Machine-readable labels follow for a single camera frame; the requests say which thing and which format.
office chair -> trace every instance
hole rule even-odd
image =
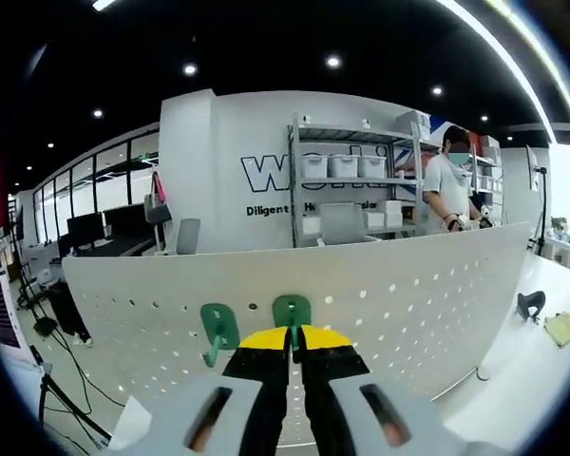
[[[361,205],[353,202],[320,204],[322,236],[319,246],[373,242],[377,237],[367,236]]]
[[[178,240],[176,243],[177,255],[195,255],[199,243],[200,220],[198,218],[184,218],[180,222]]]

white storage box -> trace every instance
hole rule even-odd
[[[318,235],[321,233],[321,217],[307,216],[302,218],[302,233],[304,235]]]
[[[328,170],[332,178],[356,178],[358,159],[356,155],[330,155]]]
[[[411,124],[418,125],[420,139],[430,140],[430,116],[421,111],[412,110],[395,120],[397,131],[413,135]]]
[[[359,157],[359,177],[383,179],[386,157]]]
[[[401,201],[387,199],[378,203],[378,210],[386,214],[401,214]]]
[[[327,178],[327,155],[302,157],[302,176],[307,179]]]
[[[364,212],[365,226],[371,230],[372,228],[384,227],[384,213],[382,212]]]
[[[385,214],[385,226],[387,228],[403,226],[403,214]]]

black ceiling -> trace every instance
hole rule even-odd
[[[523,40],[467,2],[512,52],[554,122],[570,122]],[[159,119],[161,100],[300,89],[407,105],[478,132],[539,122],[499,57],[432,0],[0,2],[0,154],[9,190],[30,188],[89,148]],[[331,52],[343,59],[326,69]],[[182,75],[186,62],[199,67]],[[430,95],[434,85],[445,96]],[[100,107],[105,117],[90,115]],[[489,123],[481,123],[487,113]],[[55,143],[47,149],[47,143]],[[26,166],[33,166],[27,171]]]

paper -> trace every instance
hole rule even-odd
[[[108,448],[123,449],[134,444],[148,432],[150,423],[152,423],[150,412],[143,408],[137,399],[129,396]]]

computer monitor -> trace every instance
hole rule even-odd
[[[143,203],[104,211],[105,225],[111,226],[113,238],[153,236],[152,225],[145,219]]]
[[[71,235],[71,245],[74,248],[91,244],[105,237],[104,221],[100,213],[70,218],[67,221],[67,230]]]

